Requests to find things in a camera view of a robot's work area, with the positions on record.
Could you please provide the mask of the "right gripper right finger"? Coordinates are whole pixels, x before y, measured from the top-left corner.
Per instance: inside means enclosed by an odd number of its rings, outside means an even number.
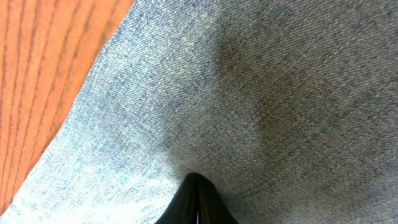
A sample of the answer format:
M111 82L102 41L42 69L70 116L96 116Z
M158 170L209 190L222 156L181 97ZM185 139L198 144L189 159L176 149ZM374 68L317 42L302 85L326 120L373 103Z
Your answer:
M229 212L215 185L197 174L198 222L201 224L238 224Z

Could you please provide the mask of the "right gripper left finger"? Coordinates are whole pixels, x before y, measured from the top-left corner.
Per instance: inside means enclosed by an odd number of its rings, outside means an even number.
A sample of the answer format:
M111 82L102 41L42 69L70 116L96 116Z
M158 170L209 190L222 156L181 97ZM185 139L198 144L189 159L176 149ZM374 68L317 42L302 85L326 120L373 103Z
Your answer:
M198 181L188 174L155 224L195 224L198 221Z

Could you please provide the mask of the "light blue denim jeans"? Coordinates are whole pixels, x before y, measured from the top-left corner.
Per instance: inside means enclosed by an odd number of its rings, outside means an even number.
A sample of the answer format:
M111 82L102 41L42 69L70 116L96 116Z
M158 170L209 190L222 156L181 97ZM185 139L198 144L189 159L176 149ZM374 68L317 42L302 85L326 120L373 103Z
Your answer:
M2 223L397 222L396 1L137 1Z

